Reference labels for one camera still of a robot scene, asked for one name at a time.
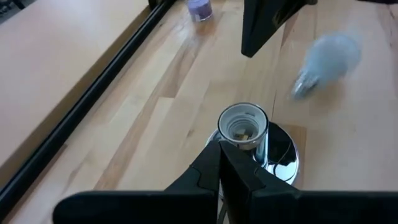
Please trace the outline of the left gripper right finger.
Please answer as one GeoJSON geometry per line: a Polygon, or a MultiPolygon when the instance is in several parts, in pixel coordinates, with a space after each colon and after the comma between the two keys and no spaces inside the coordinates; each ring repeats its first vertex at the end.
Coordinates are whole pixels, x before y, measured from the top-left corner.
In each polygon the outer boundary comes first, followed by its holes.
{"type": "Polygon", "coordinates": [[[397,223],[397,192],[299,190],[220,142],[230,223],[397,223]]]}

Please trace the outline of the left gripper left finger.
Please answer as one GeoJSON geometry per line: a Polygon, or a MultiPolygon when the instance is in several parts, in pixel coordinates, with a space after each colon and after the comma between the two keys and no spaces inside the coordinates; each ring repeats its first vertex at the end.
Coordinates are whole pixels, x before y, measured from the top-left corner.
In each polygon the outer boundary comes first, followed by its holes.
{"type": "Polygon", "coordinates": [[[84,191],[61,200],[54,223],[216,223],[221,146],[209,142],[164,190],[84,191]]]}

